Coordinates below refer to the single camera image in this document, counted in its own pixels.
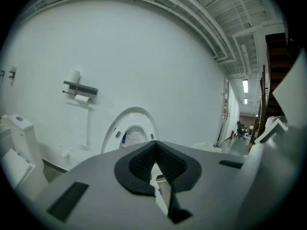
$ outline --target toilet paper holder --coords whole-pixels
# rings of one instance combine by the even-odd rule
[[[11,73],[12,75],[9,77],[9,79],[14,79],[14,78],[15,78],[16,72],[15,72],[15,71],[10,71],[10,73]]]
[[[73,96],[76,96],[76,95],[77,95],[77,92],[78,92],[78,88],[76,88],[76,90],[75,90],[75,93],[74,93],[74,94],[73,94],[73,93],[66,92],[66,91],[62,91],[62,93],[71,94],[71,95],[73,95]]]
[[[70,89],[75,90],[75,93],[73,94],[73,93],[69,93],[66,91],[62,91],[62,92],[67,93],[67,94],[72,94],[73,96],[76,96],[78,94],[78,91],[89,93],[89,94],[94,94],[94,95],[97,95],[97,92],[98,92],[98,89],[95,89],[89,86],[85,86],[85,85],[81,85],[81,84],[77,84],[73,82],[68,82],[68,81],[64,81],[64,83],[68,84]]]

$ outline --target ceiling light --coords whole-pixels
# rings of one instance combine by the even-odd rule
[[[244,88],[244,93],[248,93],[248,80],[247,79],[243,80],[243,88]]]

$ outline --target wall shelf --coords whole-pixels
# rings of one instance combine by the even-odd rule
[[[77,88],[78,91],[89,93],[89,94],[94,94],[94,95],[97,95],[97,92],[98,92],[98,89],[93,88],[93,87],[89,87],[89,86],[85,86],[85,85],[81,85],[81,84],[77,84],[73,82],[68,82],[68,81],[64,81],[64,83],[68,84],[71,90],[75,90]]]

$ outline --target blue label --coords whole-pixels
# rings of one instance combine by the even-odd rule
[[[123,136],[123,144],[125,143],[125,140],[126,140],[126,134],[127,133],[125,133],[124,136]]]

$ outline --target wooden staircase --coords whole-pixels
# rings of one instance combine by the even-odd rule
[[[268,74],[270,85],[265,88],[265,66],[263,66],[261,85],[261,101],[258,117],[255,119],[255,128],[250,139],[254,142],[255,132],[258,127],[258,137],[263,133],[266,121],[271,116],[284,115],[281,107],[273,96],[273,91],[281,83],[291,68],[290,58],[287,52],[285,33],[271,34],[265,36],[267,43]]]

